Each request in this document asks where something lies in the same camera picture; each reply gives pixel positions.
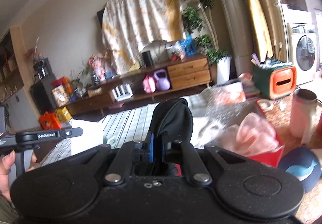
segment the figurine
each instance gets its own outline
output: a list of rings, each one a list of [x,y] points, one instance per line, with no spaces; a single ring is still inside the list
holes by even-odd
[[[88,60],[88,64],[93,68],[94,74],[98,77],[99,81],[104,81],[106,79],[105,69],[102,67],[102,60],[100,57],[92,55]]]

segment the floor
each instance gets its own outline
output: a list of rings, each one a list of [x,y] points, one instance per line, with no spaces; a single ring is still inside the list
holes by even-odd
[[[114,114],[114,113],[118,113],[126,110],[132,110],[138,107],[146,106],[148,104],[158,103],[166,99],[198,94],[202,92],[205,88],[206,88],[206,85],[196,86],[196,87],[184,89],[178,92],[168,93],[167,95],[159,95],[155,98],[154,102],[152,101],[152,99],[143,99],[135,103],[127,103],[127,105],[123,105],[123,107],[118,109],[108,109],[108,108],[103,109],[104,115],[102,115],[100,111],[93,111],[93,112],[87,112],[84,114],[76,115],[74,116],[74,119],[98,122],[108,114]],[[108,129],[106,129],[108,121],[101,121],[101,122],[105,124],[103,134],[105,134],[104,137],[106,137],[108,132]],[[47,153],[49,153],[56,146],[56,144],[57,142],[41,143],[40,148],[34,151],[34,153],[37,156],[37,162],[40,162],[47,155]]]

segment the black speaker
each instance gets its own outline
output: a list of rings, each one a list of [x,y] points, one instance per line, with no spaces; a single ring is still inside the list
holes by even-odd
[[[142,58],[143,58],[143,61],[145,63],[145,65],[147,67],[149,66],[152,66],[153,65],[153,60],[152,60],[152,57],[151,57],[151,53],[150,51],[145,51],[142,53]]]
[[[54,80],[56,80],[55,76],[46,76],[30,87],[30,94],[41,115],[45,112],[54,112],[58,108],[52,93],[51,83]]]

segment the white flower pot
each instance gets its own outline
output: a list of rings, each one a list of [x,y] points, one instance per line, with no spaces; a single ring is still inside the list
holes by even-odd
[[[217,84],[229,81],[231,57],[225,57],[217,64]]]

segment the wooden drawer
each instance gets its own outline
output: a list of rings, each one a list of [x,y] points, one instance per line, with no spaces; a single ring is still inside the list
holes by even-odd
[[[109,107],[115,101],[112,93],[101,94],[91,98],[85,98],[81,100],[77,100],[66,105],[66,108],[70,112],[70,114],[76,115],[81,114],[88,111],[99,110],[106,107]]]
[[[211,81],[209,70],[197,71],[171,78],[172,89],[183,89],[209,83]]]
[[[196,71],[207,70],[208,69],[208,59],[202,58],[199,60],[184,62],[168,67],[168,74],[170,78],[186,75],[188,73],[193,73]]]

